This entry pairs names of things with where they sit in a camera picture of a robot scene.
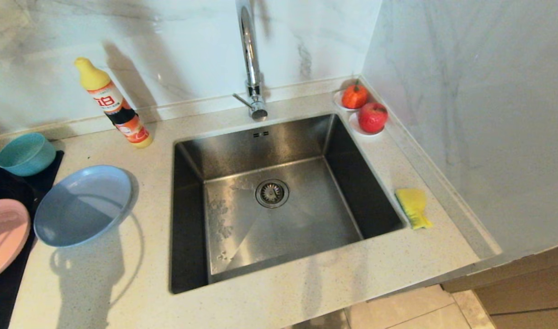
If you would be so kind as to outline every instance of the black induction cooktop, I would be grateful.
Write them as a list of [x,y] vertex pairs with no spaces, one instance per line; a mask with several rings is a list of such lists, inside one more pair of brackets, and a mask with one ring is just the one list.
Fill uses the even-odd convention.
[[11,313],[16,303],[17,292],[27,264],[29,252],[33,247],[33,217],[43,196],[52,188],[58,168],[64,156],[63,151],[56,152],[56,159],[41,173],[29,177],[18,177],[0,168],[0,199],[11,198],[24,204],[32,219],[29,237],[16,260],[0,274],[0,329],[9,327]]

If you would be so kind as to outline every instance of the dish soap bottle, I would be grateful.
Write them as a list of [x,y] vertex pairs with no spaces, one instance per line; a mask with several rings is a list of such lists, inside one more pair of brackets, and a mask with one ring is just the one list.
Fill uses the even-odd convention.
[[80,84],[89,92],[112,124],[137,148],[153,142],[139,115],[131,108],[105,71],[97,69],[87,58],[77,58]]

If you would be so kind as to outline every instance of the teal bowl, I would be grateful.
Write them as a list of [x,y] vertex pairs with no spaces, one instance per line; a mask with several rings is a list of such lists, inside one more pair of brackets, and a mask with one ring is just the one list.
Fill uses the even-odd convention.
[[0,167],[18,176],[31,176],[46,169],[56,158],[56,149],[41,133],[22,135],[0,152]]

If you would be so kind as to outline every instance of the bottle label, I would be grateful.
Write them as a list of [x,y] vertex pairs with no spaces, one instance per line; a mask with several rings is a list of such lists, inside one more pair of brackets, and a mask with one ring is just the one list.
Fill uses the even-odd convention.
[[88,90],[88,92],[107,114],[118,112],[123,107],[131,108],[112,81],[100,89]]
[[143,126],[141,119],[139,119],[139,115],[135,115],[131,120],[125,123],[116,124],[115,127],[119,129],[131,143],[141,143],[149,137],[149,132]]

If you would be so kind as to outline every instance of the sink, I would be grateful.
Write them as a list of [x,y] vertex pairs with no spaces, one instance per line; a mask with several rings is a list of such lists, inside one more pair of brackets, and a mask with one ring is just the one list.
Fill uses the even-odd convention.
[[173,177],[172,293],[404,226],[335,114],[176,143]]

